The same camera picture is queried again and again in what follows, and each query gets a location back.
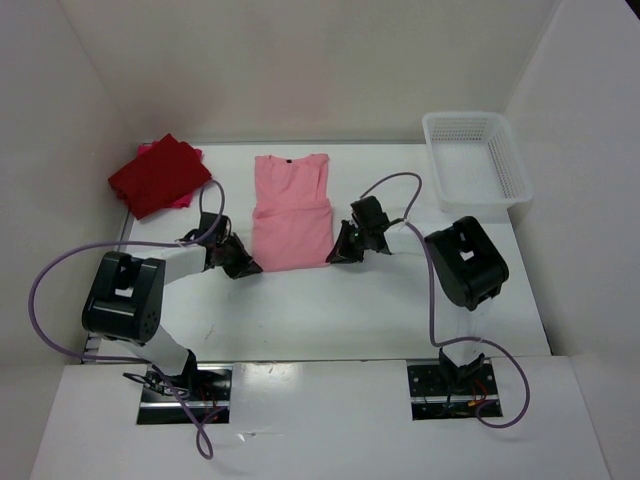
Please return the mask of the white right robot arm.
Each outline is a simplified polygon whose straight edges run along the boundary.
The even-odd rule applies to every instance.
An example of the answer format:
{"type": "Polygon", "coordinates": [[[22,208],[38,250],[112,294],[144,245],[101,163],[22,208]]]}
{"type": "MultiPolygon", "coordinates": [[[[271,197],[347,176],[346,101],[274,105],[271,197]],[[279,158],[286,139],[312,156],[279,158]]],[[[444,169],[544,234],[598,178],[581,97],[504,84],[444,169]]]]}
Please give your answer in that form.
{"type": "Polygon", "coordinates": [[[439,382],[450,393],[471,387],[485,355],[487,314],[509,279],[509,269],[479,221],[465,216],[445,229],[423,233],[406,218],[391,220],[374,196],[351,204],[351,218],[341,222],[329,264],[364,261],[365,253],[428,255],[429,337],[438,349],[439,382]],[[435,297],[441,289],[455,307],[456,335],[435,339],[435,297]]]}

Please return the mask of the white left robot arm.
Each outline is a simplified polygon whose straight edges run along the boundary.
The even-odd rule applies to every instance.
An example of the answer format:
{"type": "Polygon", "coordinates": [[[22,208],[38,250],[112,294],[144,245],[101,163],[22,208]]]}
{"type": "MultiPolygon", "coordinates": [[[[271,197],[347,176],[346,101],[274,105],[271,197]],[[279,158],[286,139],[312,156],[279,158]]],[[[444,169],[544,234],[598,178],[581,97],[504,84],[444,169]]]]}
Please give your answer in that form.
{"type": "Polygon", "coordinates": [[[198,227],[176,247],[144,258],[110,251],[102,257],[89,291],[83,327],[154,365],[156,369],[143,378],[152,387],[164,379],[165,389],[175,398],[189,399],[217,376],[199,370],[195,354],[161,326],[164,287],[215,268],[233,280],[263,272],[222,214],[202,213],[198,227]]]}

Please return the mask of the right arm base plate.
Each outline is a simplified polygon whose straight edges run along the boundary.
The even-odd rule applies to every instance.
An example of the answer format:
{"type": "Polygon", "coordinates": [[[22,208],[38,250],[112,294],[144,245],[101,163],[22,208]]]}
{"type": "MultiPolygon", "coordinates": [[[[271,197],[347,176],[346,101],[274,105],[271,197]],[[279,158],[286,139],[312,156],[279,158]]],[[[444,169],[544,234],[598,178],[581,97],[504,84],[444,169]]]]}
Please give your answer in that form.
{"type": "Polygon", "coordinates": [[[482,408],[483,417],[503,416],[489,361],[469,382],[458,387],[446,384],[435,360],[409,362],[406,370],[414,421],[474,418],[478,407],[482,408]]]}

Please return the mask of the light pink t shirt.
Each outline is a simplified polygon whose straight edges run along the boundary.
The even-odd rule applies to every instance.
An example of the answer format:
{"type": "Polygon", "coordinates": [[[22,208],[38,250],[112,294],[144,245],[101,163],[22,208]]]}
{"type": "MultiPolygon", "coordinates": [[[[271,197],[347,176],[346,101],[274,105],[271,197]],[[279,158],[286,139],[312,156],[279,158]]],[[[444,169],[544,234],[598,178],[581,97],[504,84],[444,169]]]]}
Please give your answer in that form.
{"type": "Polygon", "coordinates": [[[334,245],[329,156],[255,158],[252,256],[268,273],[325,267],[334,245]]]}

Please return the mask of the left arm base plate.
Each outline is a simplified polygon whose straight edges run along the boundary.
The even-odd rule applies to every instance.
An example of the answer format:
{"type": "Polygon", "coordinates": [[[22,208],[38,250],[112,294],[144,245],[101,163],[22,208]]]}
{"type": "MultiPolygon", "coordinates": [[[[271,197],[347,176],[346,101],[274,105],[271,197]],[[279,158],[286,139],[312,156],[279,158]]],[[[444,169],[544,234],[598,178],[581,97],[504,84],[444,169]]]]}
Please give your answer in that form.
{"type": "MultiPolygon", "coordinates": [[[[228,424],[233,365],[200,363],[198,370],[205,380],[203,386],[196,386],[191,392],[180,385],[175,388],[197,421],[228,424]]],[[[124,377],[142,385],[136,420],[138,425],[184,425],[191,422],[157,372],[149,369],[144,375],[125,373],[124,377]]]]}

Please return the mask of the dark red t shirt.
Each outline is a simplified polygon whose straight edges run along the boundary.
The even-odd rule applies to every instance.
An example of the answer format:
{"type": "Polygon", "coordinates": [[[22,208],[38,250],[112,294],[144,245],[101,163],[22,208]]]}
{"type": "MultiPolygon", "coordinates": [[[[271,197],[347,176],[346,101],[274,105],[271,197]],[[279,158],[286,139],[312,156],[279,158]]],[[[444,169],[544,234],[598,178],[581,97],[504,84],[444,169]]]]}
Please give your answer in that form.
{"type": "Polygon", "coordinates": [[[211,179],[199,151],[167,134],[112,174],[108,184],[141,220],[172,207],[211,179]]]}

